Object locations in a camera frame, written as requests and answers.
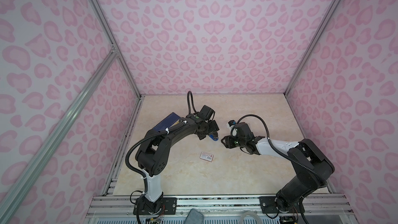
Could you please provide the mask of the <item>red white staple box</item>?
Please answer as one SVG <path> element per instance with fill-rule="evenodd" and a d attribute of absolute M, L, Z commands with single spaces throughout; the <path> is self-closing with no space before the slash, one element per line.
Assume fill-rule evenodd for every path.
<path fill-rule="evenodd" d="M 202 152 L 200 155 L 200 159 L 202 159 L 204 161 L 212 162 L 214 159 L 214 155 L 210 154 L 208 152 Z"/>

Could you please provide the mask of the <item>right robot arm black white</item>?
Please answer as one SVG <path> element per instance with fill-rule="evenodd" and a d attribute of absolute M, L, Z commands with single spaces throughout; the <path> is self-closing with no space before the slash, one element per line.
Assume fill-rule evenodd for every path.
<path fill-rule="evenodd" d="M 300 201 L 320 188 L 335 172 L 333 163 L 310 139 L 299 142 L 272 140 L 267 136 L 255 136 L 249 125 L 234 120 L 228 122 L 230 135 L 221 142 L 227 149 L 240 148 L 250 155 L 282 157 L 291 162 L 295 177 L 276 194 L 271 209 L 288 213 L 298 208 Z"/>

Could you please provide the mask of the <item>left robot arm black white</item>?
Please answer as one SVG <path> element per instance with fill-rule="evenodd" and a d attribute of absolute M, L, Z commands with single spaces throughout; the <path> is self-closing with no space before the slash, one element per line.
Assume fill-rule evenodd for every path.
<path fill-rule="evenodd" d="M 131 148 L 130 153 L 138 149 L 135 155 L 138 167 L 130 164 L 129 156 L 126 156 L 125 164 L 142 176 L 144 198 L 147 201 L 155 203 L 163 197 L 160 174 L 166 168 L 171 148 L 177 142 L 190 135 L 196 135 L 199 140 L 203 140 L 219 131 L 214 115 L 215 111 L 210 108 L 188 114 L 171 127 L 161 131 L 149 130 L 146 136 Z"/>

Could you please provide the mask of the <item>dark blue booklet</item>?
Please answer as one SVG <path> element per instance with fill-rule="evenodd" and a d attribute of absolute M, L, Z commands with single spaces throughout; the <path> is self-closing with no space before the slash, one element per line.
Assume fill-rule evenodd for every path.
<path fill-rule="evenodd" d="M 161 120 L 158 124 L 156 124 L 153 129 L 161 132 L 164 131 L 166 128 L 170 128 L 174 124 L 176 124 L 181 117 L 178 116 L 176 113 L 172 112 L 163 120 Z"/>

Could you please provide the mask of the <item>grey cloth pad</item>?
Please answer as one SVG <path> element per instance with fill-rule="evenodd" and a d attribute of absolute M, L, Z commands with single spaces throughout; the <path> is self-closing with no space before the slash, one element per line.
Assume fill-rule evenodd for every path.
<path fill-rule="evenodd" d="M 193 208 L 185 218 L 184 224 L 204 224 L 204 215 Z"/>

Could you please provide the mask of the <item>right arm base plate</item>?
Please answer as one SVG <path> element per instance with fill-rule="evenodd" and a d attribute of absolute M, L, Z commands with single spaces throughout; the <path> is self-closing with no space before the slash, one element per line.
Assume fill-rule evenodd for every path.
<path fill-rule="evenodd" d="M 287 200 L 283 197 L 276 196 L 262 196 L 259 197 L 260 207 L 263 214 L 277 215 L 277 214 L 293 214 L 306 213 L 304 207 L 300 205 L 300 199 L 293 201 Z"/>

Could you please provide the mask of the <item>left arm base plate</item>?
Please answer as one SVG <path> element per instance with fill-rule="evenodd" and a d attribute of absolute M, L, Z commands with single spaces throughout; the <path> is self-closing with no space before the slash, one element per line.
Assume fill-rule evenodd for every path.
<path fill-rule="evenodd" d="M 175 215 L 177 207 L 177 198 L 160 196 L 155 202 L 149 201 L 146 197 L 140 197 L 136 200 L 134 206 L 134 215 Z"/>

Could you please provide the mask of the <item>aluminium front rail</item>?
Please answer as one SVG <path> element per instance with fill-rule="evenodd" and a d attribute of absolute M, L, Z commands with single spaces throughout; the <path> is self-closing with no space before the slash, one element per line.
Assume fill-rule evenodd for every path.
<path fill-rule="evenodd" d="M 177 198 L 175 215 L 134 215 L 138 195 L 94 197 L 86 214 L 86 224 L 149 224 L 159 217 L 161 224 L 183 224 L 191 209 L 204 215 L 205 224 L 356 224 L 352 207 L 341 194 L 312 194 L 301 204 L 306 213 L 263 214 L 259 197 L 273 195 L 188 195 Z"/>

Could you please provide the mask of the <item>aluminium corner frame post left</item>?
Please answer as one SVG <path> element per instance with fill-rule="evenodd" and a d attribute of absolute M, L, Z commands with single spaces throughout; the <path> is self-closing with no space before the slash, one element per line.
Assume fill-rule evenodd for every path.
<path fill-rule="evenodd" d="M 106 19 L 106 16 L 104 14 L 104 11 L 101 8 L 99 0 L 88 0 L 88 2 L 91 5 L 91 7 L 98 19 L 98 22 L 99 22 L 106 38 L 108 39 L 109 44 L 112 47 L 112 51 L 114 51 L 116 53 L 117 60 L 122 67 L 122 71 L 124 72 L 128 83 L 130 84 L 131 88 L 133 89 L 135 96 L 138 99 L 140 99 L 142 97 L 142 95 L 140 94 L 138 87 L 133 79 L 132 73 L 128 68 L 127 62 L 120 50 L 118 42 L 115 39 L 115 36 L 110 27 L 109 21 Z"/>

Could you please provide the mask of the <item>aluminium corner frame post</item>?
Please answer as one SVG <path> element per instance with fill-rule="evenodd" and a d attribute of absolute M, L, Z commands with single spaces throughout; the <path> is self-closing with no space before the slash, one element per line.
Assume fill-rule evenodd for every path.
<path fill-rule="evenodd" d="M 127 62 L 120 50 L 118 42 L 115 39 L 115 36 L 110 27 L 109 21 L 106 19 L 106 16 L 104 14 L 104 11 L 101 8 L 99 0 L 88 0 L 88 2 L 91 5 L 91 7 L 98 19 L 98 22 L 99 22 L 106 38 L 108 39 L 109 44 L 112 47 L 112 51 L 114 51 L 116 53 L 117 60 L 122 67 L 122 71 L 124 72 L 128 83 L 130 84 L 131 88 L 133 89 L 135 96 L 138 99 L 140 99 L 142 97 L 142 95 L 140 94 L 138 87 L 133 79 L 132 73 L 128 68 Z"/>
<path fill-rule="evenodd" d="M 306 63 L 310 60 L 316 46 L 318 45 L 319 41 L 322 38 L 322 35 L 326 32 L 326 28 L 330 24 L 332 18 L 334 17 L 336 11 L 338 10 L 342 2 L 343 0 L 332 0 L 331 3 L 329 4 L 329 7 L 327 8 L 324 16 L 322 17 L 320 24 L 309 43 L 308 48 L 304 52 L 300 62 L 298 63 L 296 70 L 293 73 L 291 81 L 289 82 L 287 89 L 284 92 L 285 98 L 288 98 L 289 94 L 292 92 L 293 87 L 298 81 L 300 74 L 303 72 Z"/>

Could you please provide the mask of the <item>aluminium corner frame post right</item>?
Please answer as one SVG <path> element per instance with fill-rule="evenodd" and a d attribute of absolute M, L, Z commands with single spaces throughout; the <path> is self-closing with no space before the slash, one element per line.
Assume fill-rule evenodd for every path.
<path fill-rule="evenodd" d="M 300 62 L 298 63 L 296 70 L 293 73 L 291 81 L 289 82 L 287 89 L 284 92 L 285 98 L 288 98 L 289 94 L 292 92 L 293 87 L 298 81 L 300 74 L 303 72 L 306 63 L 310 60 L 316 46 L 318 45 L 319 41 L 322 38 L 322 35 L 326 32 L 326 28 L 330 24 L 332 18 L 334 17 L 336 11 L 338 10 L 342 2 L 343 0 L 332 0 L 331 3 L 329 4 L 329 7 L 327 8 L 324 16 L 322 17 L 320 24 L 309 43 L 308 48 L 304 52 Z"/>

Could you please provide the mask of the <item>aluminium diagonal frame bar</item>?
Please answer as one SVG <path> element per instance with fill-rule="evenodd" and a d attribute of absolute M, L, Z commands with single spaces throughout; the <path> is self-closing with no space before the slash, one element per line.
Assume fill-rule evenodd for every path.
<path fill-rule="evenodd" d="M 10 191 L 1 203 L 2 224 L 10 222 L 117 57 L 118 51 L 111 51 L 108 54 L 83 87 L 78 97 L 70 105 L 68 111 L 66 111 L 52 133 L 44 141 L 39 151 L 21 173 L 18 180 L 10 188 Z"/>

